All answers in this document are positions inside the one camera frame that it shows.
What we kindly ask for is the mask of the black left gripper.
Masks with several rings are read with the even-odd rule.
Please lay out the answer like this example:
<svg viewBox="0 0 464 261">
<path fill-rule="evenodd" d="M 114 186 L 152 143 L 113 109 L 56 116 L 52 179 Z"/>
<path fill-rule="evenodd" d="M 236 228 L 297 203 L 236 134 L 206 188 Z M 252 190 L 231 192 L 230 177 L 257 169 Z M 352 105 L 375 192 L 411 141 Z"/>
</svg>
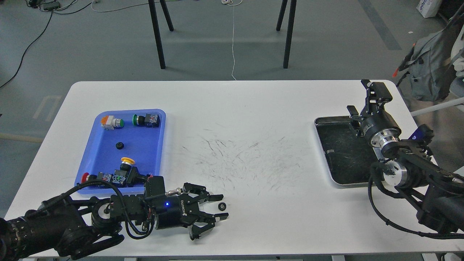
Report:
<svg viewBox="0 0 464 261">
<path fill-rule="evenodd" d="M 224 195 L 212 194 L 206 187 L 189 182 L 184 183 L 182 191 L 181 195 L 159 197 L 152 201 L 156 214 L 155 229 L 188 227 L 190 239 L 193 241 L 212 230 L 216 222 L 224 221 L 229 217 L 228 212 L 218 214 L 199 212 L 192 221 L 189 204 L 220 202 Z"/>
</svg>

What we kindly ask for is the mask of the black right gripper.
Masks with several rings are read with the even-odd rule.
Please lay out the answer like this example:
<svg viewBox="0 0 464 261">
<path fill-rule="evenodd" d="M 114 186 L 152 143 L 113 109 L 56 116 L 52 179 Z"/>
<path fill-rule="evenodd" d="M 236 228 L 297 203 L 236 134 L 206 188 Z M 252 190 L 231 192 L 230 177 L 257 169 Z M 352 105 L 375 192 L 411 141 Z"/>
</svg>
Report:
<svg viewBox="0 0 464 261">
<path fill-rule="evenodd" d="M 355 106 L 347 105 L 351 131 L 356 137 L 365 137 L 374 148 L 398 141 L 402 131 L 393 117 L 383 111 L 385 104 L 393 100 L 389 89 L 383 82 L 372 82 L 368 79 L 362 79 L 361 84 L 366 89 L 365 106 L 361 115 L 366 118 L 363 121 Z"/>
</svg>

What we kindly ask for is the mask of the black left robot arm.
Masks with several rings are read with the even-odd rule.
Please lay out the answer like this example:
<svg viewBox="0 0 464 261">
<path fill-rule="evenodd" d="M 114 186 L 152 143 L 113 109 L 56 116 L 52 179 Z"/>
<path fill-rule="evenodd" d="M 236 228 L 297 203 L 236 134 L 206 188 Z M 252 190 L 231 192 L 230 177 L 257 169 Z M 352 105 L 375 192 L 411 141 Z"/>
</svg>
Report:
<svg viewBox="0 0 464 261">
<path fill-rule="evenodd" d="M 1 260 L 17 261 L 49 249 L 81 259 L 120 244 L 123 228 L 135 240 L 174 227 L 187 228 L 191 240 L 199 239 L 227 219 L 223 197 L 188 182 L 166 191 L 161 176 L 148 177 L 139 195 L 123 195 L 106 181 L 86 181 L 43 201 L 37 210 L 1 219 Z"/>
</svg>

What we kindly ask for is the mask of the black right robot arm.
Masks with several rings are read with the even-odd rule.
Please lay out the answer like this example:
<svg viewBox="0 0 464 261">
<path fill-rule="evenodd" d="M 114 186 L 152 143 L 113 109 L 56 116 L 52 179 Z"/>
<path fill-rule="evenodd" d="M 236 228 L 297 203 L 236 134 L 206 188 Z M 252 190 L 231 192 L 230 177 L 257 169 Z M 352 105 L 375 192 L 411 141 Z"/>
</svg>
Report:
<svg viewBox="0 0 464 261">
<path fill-rule="evenodd" d="M 368 198 L 375 213 L 386 225 L 420 237 L 438 240 L 463 239 L 463 176 L 437 166 L 429 148 L 434 131 L 420 125 L 408 139 L 400 139 L 401 129 L 385 110 L 393 97 L 383 82 L 362 79 L 365 106 L 358 112 L 347 106 L 349 126 L 357 137 L 373 148 L 377 161 L 369 168 Z M 431 233 L 414 231 L 386 218 L 373 202 L 372 186 L 394 199 L 405 199 L 416 210 L 419 224 Z"/>
</svg>

